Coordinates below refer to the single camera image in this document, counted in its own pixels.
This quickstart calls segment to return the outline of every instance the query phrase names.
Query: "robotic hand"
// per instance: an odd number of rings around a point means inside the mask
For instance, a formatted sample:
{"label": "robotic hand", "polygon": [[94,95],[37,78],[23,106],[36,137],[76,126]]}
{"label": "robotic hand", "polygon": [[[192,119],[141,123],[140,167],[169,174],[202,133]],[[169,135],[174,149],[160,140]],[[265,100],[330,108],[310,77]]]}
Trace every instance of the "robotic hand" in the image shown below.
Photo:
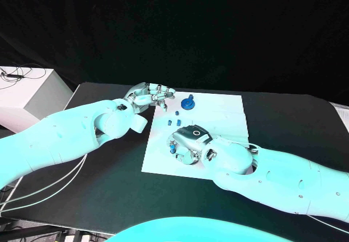
{"label": "robotic hand", "polygon": [[[257,145],[245,148],[221,136],[212,138],[197,125],[180,128],[167,146],[183,164],[202,161],[222,189],[284,212],[349,222],[349,173],[293,154]],[[254,172],[246,174],[251,166]]]}
{"label": "robotic hand", "polygon": [[147,120],[138,113],[148,105],[159,105],[166,111],[164,99],[174,98],[174,92],[166,86],[143,82],[124,98],[60,111],[0,139],[0,188],[39,168],[82,157],[130,129],[140,133]]}

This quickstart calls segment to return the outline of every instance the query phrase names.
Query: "black table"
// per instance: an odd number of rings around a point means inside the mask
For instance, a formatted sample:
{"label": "black table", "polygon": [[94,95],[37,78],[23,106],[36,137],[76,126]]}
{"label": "black table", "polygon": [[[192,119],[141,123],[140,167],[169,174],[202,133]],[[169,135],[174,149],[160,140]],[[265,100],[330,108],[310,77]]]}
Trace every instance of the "black table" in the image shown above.
{"label": "black table", "polygon": [[[66,108],[121,98],[130,87],[84,83]],[[309,95],[180,88],[177,91],[241,95],[249,141],[349,171],[349,133],[327,101]],[[347,234],[306,215],[284,213],[252,202],[209,180],[141,172],[153,113],[154,107],[141,114],[148,120],[141,134],[130,130],[88,155],[78,177],[52,199],[3,216],[111,234],[151,219],[196,216],[235,222],[294,241],[349,240]],[[24,176],[13,198],[56,181],[76,163],[78,160],[46,167]],[[7,208],[45,198],[66,181]],[[321,219],[349,230],[349,224]]]}

